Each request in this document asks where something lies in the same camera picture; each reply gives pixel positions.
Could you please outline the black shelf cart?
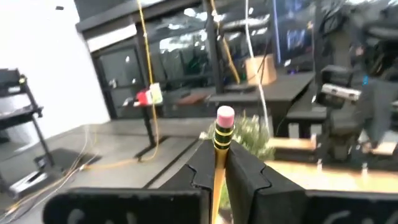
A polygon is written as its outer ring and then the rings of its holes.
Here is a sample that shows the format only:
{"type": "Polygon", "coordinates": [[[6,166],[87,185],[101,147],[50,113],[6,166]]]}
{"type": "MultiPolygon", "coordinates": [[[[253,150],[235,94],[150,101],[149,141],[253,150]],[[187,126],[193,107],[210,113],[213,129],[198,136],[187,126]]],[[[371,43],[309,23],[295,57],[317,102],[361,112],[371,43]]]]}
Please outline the black shelf cart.
{"type": "MultiPolygon", "coordinates": [[[[41,118],[43,107],[39,106],[33,97],[30,87],[27,83],[27,77],[19,72],[18,69],[0,69],[0,98],[6,98],[14,95],[27,95],[30,104],[22,108],[13,109],[12,111],[0,113],[0,131],[8,129],[14,126],[32,122],[35,126],[36,133],[44,150],[44,155],[35,159],[35,161],[42,161],[43,164],[38,163],[38,171],[34,176],[39,176],[39,174],[45,174],[44,170],[47,166],[55,167],[55,161],[51,155],[46,140],[39,128],[35,114],[41,118]]],[[[17,152],[17,150],[11,152],[11,150],[3,150],[0,148],[0,162],[11,159],[19,154],[22,154],[22,149],[17,152]]],[[[30,179],[25,177],[24,179],[18,180],[14,184],[5,181],[4,177],[0,171],[0,192],[5,192],[12,198],[19,198],[26,192],[29,188],[34,186],[30,179]],[[18,187],[27,184],[24,189],[18,189],[18,187]]]]}

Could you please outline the yellow pencil pink eraser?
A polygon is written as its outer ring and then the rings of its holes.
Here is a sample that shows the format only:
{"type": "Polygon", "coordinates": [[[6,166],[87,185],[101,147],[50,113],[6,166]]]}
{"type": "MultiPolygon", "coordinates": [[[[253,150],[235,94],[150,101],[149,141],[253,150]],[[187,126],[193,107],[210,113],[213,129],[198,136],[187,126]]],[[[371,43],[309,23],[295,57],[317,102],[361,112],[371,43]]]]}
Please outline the yellow pencil pink eraser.
{"type": "Polygon", "coordinates": [[[211,224],[216,224],[221,192],[225,177],[225,166],[228,150],[233,138],[234,109],[230,106],[220,106],[217,109],[213,145],[215,149],[215,176],[213,184],[213,202],[211,224]]]}

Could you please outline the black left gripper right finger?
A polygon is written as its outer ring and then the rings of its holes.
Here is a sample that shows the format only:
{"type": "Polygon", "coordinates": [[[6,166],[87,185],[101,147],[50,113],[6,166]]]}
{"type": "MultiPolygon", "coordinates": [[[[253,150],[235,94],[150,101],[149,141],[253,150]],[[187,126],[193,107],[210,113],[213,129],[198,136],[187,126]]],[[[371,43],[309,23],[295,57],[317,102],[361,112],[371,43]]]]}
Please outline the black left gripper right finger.
{"type": "Polygon", "coordinates": [[[398,224],[398,194],[306,190],[237,142],[226,183],[234,224],[398,224]]]}

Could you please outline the cardboard box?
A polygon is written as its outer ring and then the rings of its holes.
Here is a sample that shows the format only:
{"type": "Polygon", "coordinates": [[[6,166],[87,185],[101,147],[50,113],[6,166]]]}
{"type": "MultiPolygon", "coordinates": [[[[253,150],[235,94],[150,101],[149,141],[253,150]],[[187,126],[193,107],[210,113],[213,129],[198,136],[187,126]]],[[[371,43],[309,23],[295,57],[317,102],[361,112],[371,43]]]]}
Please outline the cardboard box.
{"type": "Polygon", "coordinates": [[[262,85],[269,85],[277,80],[274,56],[272,54],[246,59],[245,69],[249,85],[257,84],[256,77],[259,78],[262,85]]]}

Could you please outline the red box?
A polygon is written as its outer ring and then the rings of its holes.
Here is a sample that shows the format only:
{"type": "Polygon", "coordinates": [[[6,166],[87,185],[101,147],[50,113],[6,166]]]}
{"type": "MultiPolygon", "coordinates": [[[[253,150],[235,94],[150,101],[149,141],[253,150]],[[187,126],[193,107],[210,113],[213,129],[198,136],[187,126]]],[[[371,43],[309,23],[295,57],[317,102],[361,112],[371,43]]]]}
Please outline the red box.
{"type": "Polygon", "coordinates": [[[136,95],[136,99],[139,106],[147,106],[153,103],[152,93],[150,92],[150,90],[138,92],[136,95]]]}

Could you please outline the green box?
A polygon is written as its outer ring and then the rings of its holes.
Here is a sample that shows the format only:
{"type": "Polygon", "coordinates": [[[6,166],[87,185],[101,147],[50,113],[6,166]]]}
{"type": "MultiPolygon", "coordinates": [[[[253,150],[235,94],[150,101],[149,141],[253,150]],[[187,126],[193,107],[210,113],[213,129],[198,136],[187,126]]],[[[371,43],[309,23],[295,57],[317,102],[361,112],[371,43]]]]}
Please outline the green box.
{"type": "Polygon", "coordinates": [[[159,83],[153,83],[149,87],[151,97],[152,97],[152,103],[153,104],[160,104],[163,102],[163,96],[162,96],[162,90],[160,88],[159,83]]]}

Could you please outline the bushy white-flowered potted plant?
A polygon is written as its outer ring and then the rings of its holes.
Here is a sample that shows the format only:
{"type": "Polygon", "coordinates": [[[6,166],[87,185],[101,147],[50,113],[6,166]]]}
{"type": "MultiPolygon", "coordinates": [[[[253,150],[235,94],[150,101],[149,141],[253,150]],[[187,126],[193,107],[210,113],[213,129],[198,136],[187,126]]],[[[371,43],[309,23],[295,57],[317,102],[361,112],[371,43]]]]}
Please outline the bushy white-flowered potted plant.
{"type": "MultiPolygon", "coordinates": [[[[234,125],[233,140],[262,161],[274,159],[275,149],[267,146],[267,142],[270,138],[269,132],[258,116],[238,116],[234,120],[234,125]]],[[[203,140],[213,139],[214,133],[215,122],[210,125],[207,131],[201,132],[199,138],[203,140]]],[[[221,191],[219,216],[221,216],[221,211],[231,212],[231,205],[225,182],[221,191]]]]}

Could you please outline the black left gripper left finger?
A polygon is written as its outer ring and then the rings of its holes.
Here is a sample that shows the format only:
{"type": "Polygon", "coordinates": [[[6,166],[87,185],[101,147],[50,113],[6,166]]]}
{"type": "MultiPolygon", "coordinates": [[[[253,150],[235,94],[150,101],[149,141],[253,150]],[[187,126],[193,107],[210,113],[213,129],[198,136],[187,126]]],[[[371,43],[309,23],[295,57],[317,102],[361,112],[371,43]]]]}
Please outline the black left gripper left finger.
{"type": "Polygon", "coordinates": [[[52,197],[43,224],[210,224],[215,150],[204,140],[157,189],[79,187],[52,197]]]}

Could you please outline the black desk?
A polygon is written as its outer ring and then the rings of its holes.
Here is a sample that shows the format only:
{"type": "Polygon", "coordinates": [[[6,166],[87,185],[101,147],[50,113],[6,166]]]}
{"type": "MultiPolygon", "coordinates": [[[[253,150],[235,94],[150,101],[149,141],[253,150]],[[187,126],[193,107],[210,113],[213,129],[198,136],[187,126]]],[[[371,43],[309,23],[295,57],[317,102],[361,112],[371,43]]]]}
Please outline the black desk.
{"type": "MultiPolygon", "coordinates": [[[[269,85],[263,86],[267,109],[272,117],[274,136],[289,137],[289,126],[284,119],[290,107],[299,99],[312,82],[313,72],[298,73],[295,75],[281,75],[269,85]]],[[[212,95],[209,103],[216,106],[228,105],[236,109],[253,108],[261,103],[257,90],[250,93],[224,93],[212,95]]]]}

